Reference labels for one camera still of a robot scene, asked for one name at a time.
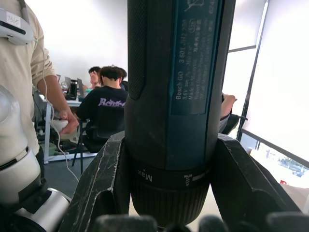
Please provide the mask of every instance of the man's hand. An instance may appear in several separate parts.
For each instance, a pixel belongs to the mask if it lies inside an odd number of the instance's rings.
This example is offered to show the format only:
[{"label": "man's hand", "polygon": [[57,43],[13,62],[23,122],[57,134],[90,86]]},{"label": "man's hand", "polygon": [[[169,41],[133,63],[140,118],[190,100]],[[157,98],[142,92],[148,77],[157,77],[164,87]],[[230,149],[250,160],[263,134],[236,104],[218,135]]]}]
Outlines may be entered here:
[{"label": "man's hand", "polygon": [[60,111],[60,117],[61,117],[61,119],[67,120],[69,122],[67,124],[67,126],[62,129],[62,131],[60,132],[60,135],[73,133],[75,131],[75,129],[78,127],[79,123],[78,123],[78,120],[74,117],[71,110]]}]

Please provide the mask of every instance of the floor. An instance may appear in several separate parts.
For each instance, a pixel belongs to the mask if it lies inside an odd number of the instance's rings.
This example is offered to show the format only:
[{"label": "floor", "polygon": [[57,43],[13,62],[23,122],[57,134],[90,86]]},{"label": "floor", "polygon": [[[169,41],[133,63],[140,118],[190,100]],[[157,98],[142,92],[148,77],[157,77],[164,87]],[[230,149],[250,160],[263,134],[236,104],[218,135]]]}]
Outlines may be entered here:
[{"label": "floor", "polygon": [[[92,160],[93,158],[84,159],[84,170],[86,169],[86,167],[88,167],[88,165],[91,163]],[[72,167],[72,160],[69,160],[68,164],[69,164],[69,168],[74,172],[74,174],[78,178],[80,178],[81,176],[80,160],[79,159],[76,160],[74,167]],[[45,165],[45,178],[49,184],[49,187],[57,189],[69,197],[73,196],[74,191],[77,187],[77,181],[74,178],[74,176],[68,171],[65,161],[51,162],[49,164],[46,164]],[[138,216],[137,212],[135,211],[133,207],[132,201],[130,202],[129,215]],[[200,221],[202,217],[206,215],[215,215],[217,217],[221,217],[218,206],[214,199],[214,195],[212,193],[211,187],[208,191],[206,201],[205,201],[201,214],[198,216],[198,218],[195,221],[193,221],[192,223],[188,225],[191,231],[193,232],[198,231],[198,222]]]},{"label": "floor", "polygon": [[[84,161],[84,170],[91,163],[93,158],[85,158]],[[72,167],[72,160],[68,161],[69,168],[77,178],[81,177],[81,163],[77,159],[74,167]],[[77,187],[77,180],[70,173],[66,167],[65,161],[51,162],[45,165],[45,179],[47,180],[48,186],[53,189],[57,189],[68,197],[73,197],[75,189]]]}]

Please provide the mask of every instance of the office room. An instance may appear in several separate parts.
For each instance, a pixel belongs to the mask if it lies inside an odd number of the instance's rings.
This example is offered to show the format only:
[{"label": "office room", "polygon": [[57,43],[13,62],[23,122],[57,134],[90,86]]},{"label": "office room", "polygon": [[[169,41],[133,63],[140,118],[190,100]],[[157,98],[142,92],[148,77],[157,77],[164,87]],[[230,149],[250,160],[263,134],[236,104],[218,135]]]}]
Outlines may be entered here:
[{"label": "office room", "polygon": [[0,231],[308,231],[308,11],[1,0]]}]

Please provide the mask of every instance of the sleeve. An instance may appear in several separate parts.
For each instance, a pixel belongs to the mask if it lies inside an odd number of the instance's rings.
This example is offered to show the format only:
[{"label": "sleeve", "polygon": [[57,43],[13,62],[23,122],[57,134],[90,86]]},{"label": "sleeve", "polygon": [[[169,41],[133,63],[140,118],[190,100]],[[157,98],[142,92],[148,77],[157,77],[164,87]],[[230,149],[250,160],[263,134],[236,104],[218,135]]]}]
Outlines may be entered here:
[{"label": "sleeve", "polygon": [[94,102],[96,99],[96,93],[92,90],[88,95],[85,97],[85,99],[82,101],[81,105],[78,107],[76,111],[76,115],[81,120],[89,119],[92,115],[92,111],[94,109]]},{"label": "sleeve", "polygon": [[50,60],[49,57],[49,52],[48,50],[44,47],[44,34],[43,30],[37,20],[35,18],[37,27],[38,27],[38,36],[37,36],[37,43],[35,44],[34,47],[34,52],[32,54],[31,58],[31,73],[32,73],[32,83],[36,87],[38,82],[43,79],[42,72],[44,68],[44,77],[49,76],[49,75],[56,75],[55,70],[53,68],[53,64]]}]

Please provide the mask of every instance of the blue label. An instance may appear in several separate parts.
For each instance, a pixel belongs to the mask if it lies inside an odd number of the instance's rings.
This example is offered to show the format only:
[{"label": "blue label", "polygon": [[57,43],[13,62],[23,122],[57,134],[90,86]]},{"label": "blue label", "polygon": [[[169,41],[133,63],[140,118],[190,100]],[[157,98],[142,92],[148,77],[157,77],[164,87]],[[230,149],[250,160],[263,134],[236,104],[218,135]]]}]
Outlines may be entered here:
[{"label": "blue label", "polygon": [[218,0],[179,0],[172,115],[204,114],[216,33]]}]

